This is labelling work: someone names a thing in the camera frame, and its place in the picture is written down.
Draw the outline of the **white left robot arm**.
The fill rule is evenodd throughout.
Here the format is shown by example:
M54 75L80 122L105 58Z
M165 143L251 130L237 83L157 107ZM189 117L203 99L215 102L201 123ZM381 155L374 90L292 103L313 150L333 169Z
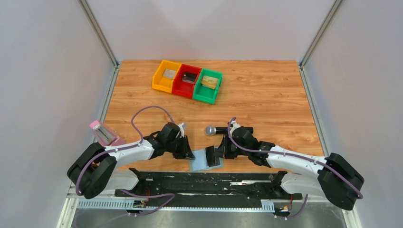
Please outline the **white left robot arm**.
M160 131L119 146L102 146L94 142L70 166L67 177L76 186L77 195L86 199L105 190L133 190L140 181L139 173L121 171L120 167L151 160L165 152L170 152L175 159L195 159L184 132L186 127L186 123L169 122Z

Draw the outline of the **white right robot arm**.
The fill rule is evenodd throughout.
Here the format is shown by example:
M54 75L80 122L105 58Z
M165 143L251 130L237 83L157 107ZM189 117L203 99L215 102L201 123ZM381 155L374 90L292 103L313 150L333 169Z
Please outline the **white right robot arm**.
M272 184L288 194L307 194L326 198L333 205L352 210L363 195L363 176L341 155L313 156L282 148L274 143L259 141L253 127L231 125L208 126L209 136L221 134L223 139L215 155L224 159L246 156L257 166L278 168Z

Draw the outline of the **teal card holder wallet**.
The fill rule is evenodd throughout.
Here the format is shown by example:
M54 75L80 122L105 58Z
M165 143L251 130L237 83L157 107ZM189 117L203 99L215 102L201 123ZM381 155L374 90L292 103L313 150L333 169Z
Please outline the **teal card holder wallet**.
M195 159L189 160L189 171L190 172L207 171L207 170L219 169L219 168L224 167L223 158L218 158L216 160L217 161L216 165L209 166L207 163L205 149L195 150L195 151L192 151L192 153L193 153Z

